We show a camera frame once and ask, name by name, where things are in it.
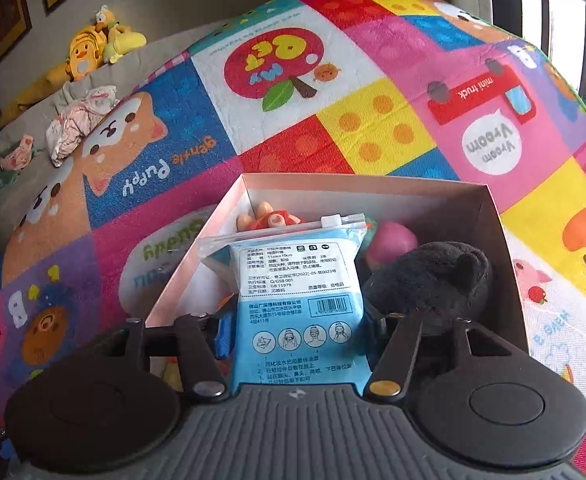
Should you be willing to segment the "small pink cloth piece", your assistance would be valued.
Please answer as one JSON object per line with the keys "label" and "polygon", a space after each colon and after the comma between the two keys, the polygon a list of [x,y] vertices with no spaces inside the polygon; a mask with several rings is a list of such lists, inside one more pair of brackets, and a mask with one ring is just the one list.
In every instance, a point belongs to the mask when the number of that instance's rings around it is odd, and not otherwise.
{"label": "small pink cloth piece", "polygon": [[32,154],[34,154],[34,138],[24,134],[16,148],[0,158],[0,167],[3,171],[23,170],[30,164]]}

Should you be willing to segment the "grey sofa blanket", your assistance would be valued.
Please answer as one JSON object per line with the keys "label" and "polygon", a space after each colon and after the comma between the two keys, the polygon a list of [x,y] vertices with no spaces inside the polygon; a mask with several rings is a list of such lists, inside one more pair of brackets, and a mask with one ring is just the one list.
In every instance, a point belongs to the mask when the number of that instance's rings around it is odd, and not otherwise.
{"label": "grey sofa blanket", "polygon": [[0,130],[0,155],[12,152],[26,134],[34,139],[35,151],[34,158],[25,168],[17,171],[0,169],[0,252],[30,201],[46,183],[46,179],[52,176],[54,167],[46,145],[46,129],[58,113],[70,102],[102,86],[115,87],[118,99],[124,99],[151,73],[220,24],[220,21],[212,22],[156,40],[126,54],[113,65],[102,66],[80,81],[66,82],[60,90]]}

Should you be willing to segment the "colourful cartoon play mat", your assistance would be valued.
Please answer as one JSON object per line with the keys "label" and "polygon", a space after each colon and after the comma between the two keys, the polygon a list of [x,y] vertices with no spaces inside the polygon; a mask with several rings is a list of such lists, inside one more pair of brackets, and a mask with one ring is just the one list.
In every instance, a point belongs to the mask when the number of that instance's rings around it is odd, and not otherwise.
{"label": "colourful cartoon play mat", "polygon": [[[189,304],[180,261],[242,174],[485,184],[532,357],[586,396],[586,107],[540,50],[442,0],[271,0],[153,75],[14,183],[0,257],[0,418],[126,315]],[[586,439],[575,457],[586,472]]]}

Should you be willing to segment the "red hooded doll figure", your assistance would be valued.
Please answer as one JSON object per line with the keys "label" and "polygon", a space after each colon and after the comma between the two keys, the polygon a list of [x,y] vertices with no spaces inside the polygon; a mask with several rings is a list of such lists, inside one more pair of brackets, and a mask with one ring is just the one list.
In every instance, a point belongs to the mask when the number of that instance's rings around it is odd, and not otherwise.
{"label": "red hooded doll figure", "polygon": [[239,232],[245,232],[296,226],[303,222],[303,219],[285,209],[275,209],[271,203],[261,202],[253,214],[239,214],[235,225]]}

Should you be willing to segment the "pink cardboard box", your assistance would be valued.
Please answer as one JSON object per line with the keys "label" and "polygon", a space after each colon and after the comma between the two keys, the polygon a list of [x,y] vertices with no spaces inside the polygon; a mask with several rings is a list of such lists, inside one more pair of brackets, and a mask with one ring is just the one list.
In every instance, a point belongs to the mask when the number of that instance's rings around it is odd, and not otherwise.
{"label": "pink cardboard box", "polygon": [[361,258],[367,269],[418,243],[457,240],[480,248],[494,270],[484,326],[521,350],[528,348],[514,269],[493,196],[487,186],[446,180],[355,174],[242,174],[206,221],[201,236],[233,234],[241,214],[262,202],[306,222],[364,214],[368,233]]}

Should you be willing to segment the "blue wet wipes pack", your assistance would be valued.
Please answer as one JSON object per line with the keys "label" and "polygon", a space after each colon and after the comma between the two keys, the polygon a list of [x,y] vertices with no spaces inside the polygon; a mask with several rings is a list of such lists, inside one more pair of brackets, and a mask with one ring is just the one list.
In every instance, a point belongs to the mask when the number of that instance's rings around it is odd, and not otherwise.
{"label": "blue wet wipes pack", "polygon": [[363,390],[365,304],[356,257],[363,214],[204,237],[201,261],[238,295],[231,390],[350,384]]}

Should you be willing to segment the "black plush toy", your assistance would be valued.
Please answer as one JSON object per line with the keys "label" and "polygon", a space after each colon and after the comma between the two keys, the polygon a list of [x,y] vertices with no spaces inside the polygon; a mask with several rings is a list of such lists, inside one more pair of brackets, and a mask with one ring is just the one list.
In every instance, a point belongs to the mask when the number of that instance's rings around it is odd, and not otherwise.
{"label": "black plush toy", "polygon": [[431,242],[372,272],[361,290],[380,313],[420,314],[423,333],[440,336],[458,318],[479,319],[493,278],[491,261],[479,248]]}

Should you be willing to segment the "pink white crumpled cloth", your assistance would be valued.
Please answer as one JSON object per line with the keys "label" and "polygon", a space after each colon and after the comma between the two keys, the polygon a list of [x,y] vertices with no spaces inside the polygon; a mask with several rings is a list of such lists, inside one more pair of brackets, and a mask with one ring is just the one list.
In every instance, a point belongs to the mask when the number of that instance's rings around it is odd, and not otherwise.
{"label": "pink white crumpled cloth", "polygon": [[83,98],[74,100],[46,128],[46,147],[56,168],[78,148],[82,140],[118,104],[114,84],[91,89]]}

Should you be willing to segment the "yellow duck plush toy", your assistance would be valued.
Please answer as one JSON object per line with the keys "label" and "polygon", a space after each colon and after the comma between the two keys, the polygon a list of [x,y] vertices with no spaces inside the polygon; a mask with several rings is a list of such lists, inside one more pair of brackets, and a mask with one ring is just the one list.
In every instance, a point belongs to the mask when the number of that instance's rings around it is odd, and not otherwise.
{"label": "yellow duck plush toy", "polygon": [[60,90],[66,82],[84,79],[101,66],[115,64],[146,44],[147,38],[141,32],[122,24],[103,4],[95,13],[94,23],[72,36],[66,59],[38,77],[2,110],[0,128]]}

